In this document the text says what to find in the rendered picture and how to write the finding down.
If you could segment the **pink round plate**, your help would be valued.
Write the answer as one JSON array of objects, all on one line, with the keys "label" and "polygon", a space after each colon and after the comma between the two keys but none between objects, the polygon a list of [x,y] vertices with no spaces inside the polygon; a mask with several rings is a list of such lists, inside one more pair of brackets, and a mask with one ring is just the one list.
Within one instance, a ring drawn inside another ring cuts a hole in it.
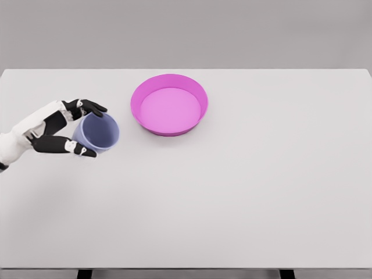
[{"label": "pink round plate", "polygon": [[197,81],[173,73],[143,81],[130,101],[136,121],[144,129],[164,137],[191,131],[204,118],[208,106],[208,95]]}]

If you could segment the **lavender plastic cup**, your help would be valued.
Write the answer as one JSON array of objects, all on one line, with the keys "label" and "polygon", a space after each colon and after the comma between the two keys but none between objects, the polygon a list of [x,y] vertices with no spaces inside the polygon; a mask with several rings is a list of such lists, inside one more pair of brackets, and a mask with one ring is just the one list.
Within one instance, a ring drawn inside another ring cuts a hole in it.
[{"label": "lavender plastic cup", "polygon": [[84,147],[102,153],[112,149],[119,141],[120,128],[116,120],[107,113],[102,117],[89,113],[75,129],[72,140]]}]

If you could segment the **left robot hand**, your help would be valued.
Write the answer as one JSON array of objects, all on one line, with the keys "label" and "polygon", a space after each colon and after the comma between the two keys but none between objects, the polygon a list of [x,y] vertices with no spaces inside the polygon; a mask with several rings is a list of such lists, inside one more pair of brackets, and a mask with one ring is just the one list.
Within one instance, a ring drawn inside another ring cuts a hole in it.
[{"label": "left robot hand", "polygon": [[39,153],[73,153],[95,158],[95,151],[55,134],[69,122],[79,120],[89,113],[103,117],[107,111],[107,108],[88,99],[53,101],[21,120],[13,126],[11,132],[21,144]]}]

